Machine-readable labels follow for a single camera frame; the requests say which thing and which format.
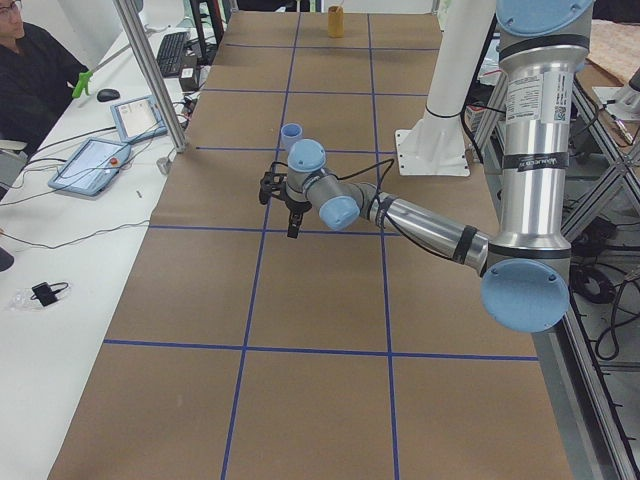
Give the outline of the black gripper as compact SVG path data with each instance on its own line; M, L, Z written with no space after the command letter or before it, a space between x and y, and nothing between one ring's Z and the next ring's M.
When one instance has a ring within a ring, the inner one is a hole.
M299 235L304 214L312 209L312 204L301 193L286 184L282 190L286 207L289 209L287 237L296 238Z

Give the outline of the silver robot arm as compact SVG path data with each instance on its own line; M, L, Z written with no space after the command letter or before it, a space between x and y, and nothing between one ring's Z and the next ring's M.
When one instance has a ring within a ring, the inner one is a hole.
M309 210L333 230L359 218L391 228L436 256L474 269L482 279L484 308L498 323L522 332L553 327L569 307L563 192L571 91L589 51L592 9L589 1L456 1L449 9L424 115L396 134L399 169L404 175L468 174L461 117L485 37L498 28L506 133L495 236L379 185L340 180L327 167L323 146L297 134L285 137L287 169L265 174L260 199L286 204L291 237Z

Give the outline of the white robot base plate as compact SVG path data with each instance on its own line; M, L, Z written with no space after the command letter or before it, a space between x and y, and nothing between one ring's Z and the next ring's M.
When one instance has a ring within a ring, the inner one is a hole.
M460 127L451 131L396 130L395 144L399 173L403 176L470 175Z

